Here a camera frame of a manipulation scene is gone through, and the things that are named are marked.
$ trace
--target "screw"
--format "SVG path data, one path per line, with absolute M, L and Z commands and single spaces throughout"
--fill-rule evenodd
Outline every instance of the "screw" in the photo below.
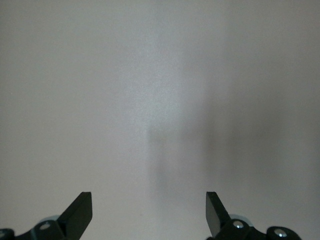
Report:
M 233 226 L 235 226 L 237 229 L 242 229 L 244 227 L 244 224 L 238 220 L 233 222 Z
M 280 228 L 275 229 L 274 233 L 277 234 L 280 238 L 285 238 L 287 236 L 286 232 Z
M 45 229 L 47 229 L 49 227 L 50 227 L 50 224 L 48 222 L 46 222 L 45 224 L 41 225 L 39 229 L 40 230 L 45 230 Z

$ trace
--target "gray surface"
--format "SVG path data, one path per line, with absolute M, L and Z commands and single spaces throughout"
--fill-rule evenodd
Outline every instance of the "gray surface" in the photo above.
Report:
M 205 193 L 319 239 L 320 1 L 0 2 L 0 227 L 204 240 Z

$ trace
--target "metal screw head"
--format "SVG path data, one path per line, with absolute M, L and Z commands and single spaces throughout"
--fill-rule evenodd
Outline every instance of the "metal screw head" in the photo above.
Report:
M 39 227 L 39 229 L 40 229 L 40 230 L 45 230 L 45 229 L 47 229 L 47 228 L 49 228 L 49 227 L 50 227 L 50 223 L 46 222 L 45 224 L 42 224 L 42 225 Z
M 280 228 L 275 229 L 274 233 L 278 235 L 280 238 L 285 238 L 287 236 L 286 232 Z
M 237 229 L 242 229 L 244 227 L 244 224 L 238 220 L 233 222 L 233 226 L 235 226 Z

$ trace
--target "white wall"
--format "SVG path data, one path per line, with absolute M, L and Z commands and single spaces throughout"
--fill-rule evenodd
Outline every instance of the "white wall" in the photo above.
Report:
M 204 240 L 206 191 L 319 239 L 320 1 L 0 2 L 0 228 L 91 191 L 89 239 Z

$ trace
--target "white backdrop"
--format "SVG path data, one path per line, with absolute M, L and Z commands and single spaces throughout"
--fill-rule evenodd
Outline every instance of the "white backdrop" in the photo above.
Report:
M 206 191 L 320 238 L 320 1 L 0 1 L 0 228 L 91 191 L 82 240 L 205 240 Z

